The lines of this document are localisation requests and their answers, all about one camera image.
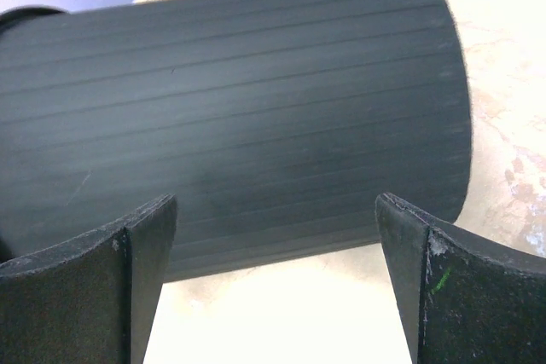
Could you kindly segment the large black plastic container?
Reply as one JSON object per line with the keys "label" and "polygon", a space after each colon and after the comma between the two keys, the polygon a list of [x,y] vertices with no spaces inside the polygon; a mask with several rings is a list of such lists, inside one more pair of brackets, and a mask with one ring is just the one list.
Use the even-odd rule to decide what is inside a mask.
{"label": "large black plastic container", "polygon": [[454,222],[472,152],[445,0],[165,0],[1,16],[13,256],[173,194],[169,281],[374,243],[392,193]]}

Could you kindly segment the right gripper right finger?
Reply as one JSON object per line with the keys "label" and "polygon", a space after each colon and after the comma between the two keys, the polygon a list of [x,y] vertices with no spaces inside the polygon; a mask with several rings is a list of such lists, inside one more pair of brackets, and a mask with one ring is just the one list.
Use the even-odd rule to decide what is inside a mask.
{"label": "right gripper right finger", "polygon": [[380,243],[414,363],[543,363],[545,260],[375,201]]}

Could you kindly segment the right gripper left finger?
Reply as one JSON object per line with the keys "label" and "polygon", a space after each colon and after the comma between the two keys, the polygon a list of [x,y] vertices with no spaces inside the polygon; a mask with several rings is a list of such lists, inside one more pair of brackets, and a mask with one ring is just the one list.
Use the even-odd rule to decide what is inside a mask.
{"label": "right gripper left finger", "polygon": [[176,227],[164,195],[2,263],[1,361],[143,362]]}

